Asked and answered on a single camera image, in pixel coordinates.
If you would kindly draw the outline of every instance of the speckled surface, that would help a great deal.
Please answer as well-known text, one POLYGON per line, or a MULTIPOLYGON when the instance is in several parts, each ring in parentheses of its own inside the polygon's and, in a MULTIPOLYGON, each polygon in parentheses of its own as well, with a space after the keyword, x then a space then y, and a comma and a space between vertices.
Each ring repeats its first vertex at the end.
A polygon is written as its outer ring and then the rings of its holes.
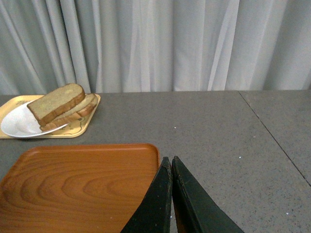
POLYGON ((241 95, 311 184, 311 91, 250 91, 241 95))
POLYGON ((239 92, 100 95, 80 137, 0 140, 1 178, 35 146, 152 143, 162 157, 178 155, 246 233, 311 232, 311 187, 239 92))

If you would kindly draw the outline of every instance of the toasted bread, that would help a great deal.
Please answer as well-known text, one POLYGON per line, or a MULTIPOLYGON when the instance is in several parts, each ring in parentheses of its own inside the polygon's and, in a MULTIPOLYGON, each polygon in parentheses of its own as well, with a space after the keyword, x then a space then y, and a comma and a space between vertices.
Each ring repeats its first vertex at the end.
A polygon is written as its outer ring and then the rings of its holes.
POLYGON ((84 98, 83 88, 78 84, 69 83, 29 103, 27 107, 39 125, 45 126, 79 104, 84 98))
POLYGON ((75 107, 56 117, 53 121, 46 124, 45 126, 41 126, 40 129, 42 131, 52 130, 81 117, 85 117, 93 111, 97 105, 97 102, 98 98, 95 94, 87 94, 84 100, 77 104, 75 107))

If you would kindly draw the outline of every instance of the plate rim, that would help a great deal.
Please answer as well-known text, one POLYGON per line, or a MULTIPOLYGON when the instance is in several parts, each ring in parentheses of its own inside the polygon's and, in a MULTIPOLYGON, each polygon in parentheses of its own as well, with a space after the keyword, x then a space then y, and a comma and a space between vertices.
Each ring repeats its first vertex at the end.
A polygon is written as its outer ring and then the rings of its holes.
POLYGON ((13 111, 17 111, 17 109, 19 109, 19 108, 21 108, 21 107, 24 107, 25 105, 27 105, 27 104, 29 104, 29 103, 31 103, 31 102, 33 102, 33 101, 35 101, 35 100, 31 100, 31 101, 28 101, 28 102, 26 102, 26 103, 23 103, 22 105, 18 106, 17 108, 11 110, 11 111, 2 119, 0 128, 1 128, 1 130, 2 130, 3 133, 5 133, 5 134, 8 135, 8 136, 15 137, 15 138, 31 138, 31 137, 37 137, 37 136, 42 136, 42 135, 45 135, 45 134, 48 134, 48 133, 52 133, 52 132, 54 132, 54 131, 56 131, 56 130, 59 130, 59 129, 65 127, 66 125, 68 125, 68 123, 67 123, 67 124, 64 124, 64 125, 62 125, 62 126, 60 126, 60 127, 57 127, 57 128, 55 128, 55 129, 52 129, 52 130, 49 130, 49 131, 44 131, 44 132, 41 131, 41 133, 28 134, 28 135, 16 135, 16 134, 11 134, 11 133, 8 133, 6 130, 3 130, 3 126, 2 126, 2 125, 3 125, 3 122, 5 122, 5 119, 8 117, 8 115, 10 115, 13 111))

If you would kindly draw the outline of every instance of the wooden tray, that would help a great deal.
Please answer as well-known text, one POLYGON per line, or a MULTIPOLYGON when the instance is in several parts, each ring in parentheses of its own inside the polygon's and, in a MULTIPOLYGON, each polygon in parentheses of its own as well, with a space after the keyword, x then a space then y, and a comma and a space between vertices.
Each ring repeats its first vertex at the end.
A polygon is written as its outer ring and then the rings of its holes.
MULTIPOLYGON (((73 138, 73 137, 77 137, 77 136, 80 136, 81 134, 83 134, 86 131, 86 129, 87 129, 87 127, 88 127, 97 107, 98 107, 98 104, 101 101, 101 97, 98 94, 95 94, 95 95, 98 98, 98 102, 97 102, 97 105, 93 109, 91 114, 89 114, 85 117, 82 117, 78 120, 75 120, 75 121, 69 123, 66 127, 63 127, 57 131, 54 131, 54 132, 49 133, 49 134, 37 136, 34 138, 73 138)), ((5 118, 5 116, 10 111, 21 106, 24 103, 27 103, 27 102, 32 101, 32 100, 36 100, 41 96, 42 95, 17 96, 17 97, 14 97, 13 99, 7 101, 3 106, 0 107, 0 124, 1 124, 2 120, 5 118)), ((9 135, 6 135, 4 132, 2 132, 2 130, 0 128, 0 139, 1 138, 2 139, 10 139, 10 138, 14 138, 14 137, 10 137, 9 135)))
POLYGON ((119 233, 158 167, 150 144, 30 149, 0 183, 0 232, 119 233))

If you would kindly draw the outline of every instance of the white curtain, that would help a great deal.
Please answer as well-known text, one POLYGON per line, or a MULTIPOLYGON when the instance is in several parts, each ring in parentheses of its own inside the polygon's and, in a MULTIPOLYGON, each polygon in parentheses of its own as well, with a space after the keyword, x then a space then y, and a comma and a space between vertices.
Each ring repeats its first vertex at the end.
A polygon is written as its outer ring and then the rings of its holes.
POLYGON ((0 0, 0 94, 308 89, 309 0, 0 0))

